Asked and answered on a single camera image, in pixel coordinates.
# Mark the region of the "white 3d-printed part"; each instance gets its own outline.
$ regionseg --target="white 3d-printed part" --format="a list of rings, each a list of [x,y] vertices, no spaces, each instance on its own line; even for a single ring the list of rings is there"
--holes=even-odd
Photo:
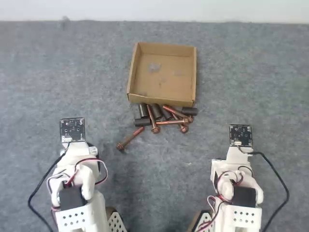
[[[225,223],[229,227],[261,228],[262,209],[236,205],[225,208]]]
[[[112,213],[110,219],[108,219],[108,225],[111,232],[127,232],[121,217],[117,212]]]
[[[95,223],[91,204],[82,207],[56,212],[59,231],[75,230]]]

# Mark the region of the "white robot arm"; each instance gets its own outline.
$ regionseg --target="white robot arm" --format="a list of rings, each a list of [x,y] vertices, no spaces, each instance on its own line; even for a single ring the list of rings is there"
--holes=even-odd
[[[84,118],[62,119],[60,136],[64,149],[29,197],[29,208],[52,232],[51,226],[31,205],[31,200],[56,164],[46,184],[59,232],[126,232],[118,212],[105,207],[103,194],[95,190],[95,185],[107,179],[108,171],[98,158],[98,149],[85,141]],[[98,181],[101,167],[105,176]]]
[[[287,198],[273,213],[265,231],[277,212],[289,200],[289,191],[263,153],[253,152],[249,125],[230,125],[230,147],[226,160],[211,161],[211,181],[216,196],[209,196],[210,211],[199,212],[188,232],[259,232],[261,229],[264,193],[256,182],[248,157],[261,154],[284,186]]]

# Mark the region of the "open cardboard box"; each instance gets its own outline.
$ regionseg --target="open cardboard box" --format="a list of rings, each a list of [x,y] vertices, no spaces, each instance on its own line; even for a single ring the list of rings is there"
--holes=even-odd
[[[132,103],[193,106],[196,80],[196,47],[140,42],[134,47],[126,93]]]

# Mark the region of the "black magnet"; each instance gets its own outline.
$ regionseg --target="black magnet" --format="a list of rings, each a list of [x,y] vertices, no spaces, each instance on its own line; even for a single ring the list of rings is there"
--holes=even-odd
[[[193,115],[196,116],[198,114],[198,109],[194,107],[183,107],[182,113],[184,115]]]
[[[139,111],[141,118],[149,117],[147,105],[145,103],[139,104]]]
[[[161,107],[161,112],[166,121],[169,121],[173,118],[173,115],[169,111],[163,109],[162,107]]]
[[[150,126],[150,118],[145,117],[145,118],[136,118],[134,121],[134,124],[136,127],[143,127],[143,126]]]
[[[151,111],[153,112],[154,118],[156,120],[162,118],[160,106],[158,104],[151,104],[150,106],[151,106]]]

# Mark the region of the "copper bolt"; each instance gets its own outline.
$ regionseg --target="copper bolt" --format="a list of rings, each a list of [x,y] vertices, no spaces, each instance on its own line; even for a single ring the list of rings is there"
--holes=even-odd
[[[178,120],[178,117],[174,113],[172,113],[172,115],[173,115],[175,120]],[[188,130],[189,130],[189,127],[186,126],[185,124],[180,124],[179,127],[180,127],[180,132],[183,133],[183,134],[187,133]]]
[[[190,116],[184,115],[184,114],[178,112],[177,110],[174,110],[173,108],[171,108],[167,105],[163,105],[162,108],[173,113],[173,114],[175,114],[175,115],[177,115],[177,116],[179,116],[179,117],[187,118],[190,123],[193,122],[193,117],[191,115]]]
[[[150,105],[148,105],[148,104],[147,104],[147,109],[148,109],[149,117],[151,119],[151,123],[153,124],[153,128],[151,129],[151,132],[154,133],[154,134],[158,134],[160,132],[160,128],[156,125],[154,115],[151,112]]]
[[[133,134],[129,137],[127,137],[122,143],[117,143],[117,149],[119,151],[122,151],[125,149],[125,146],[131,142],[132,139],[134,139],[137,135],[139,135],[141,132],[143,132],[145,127],[140,127],[136,131],[133,132]]]
[[[162,121],[162,122],[156,122],[157,125],[181,125],[181,124],[188,124],[189,120],[187,118],[184,118],[182,120],[171,120],[171,121]]]

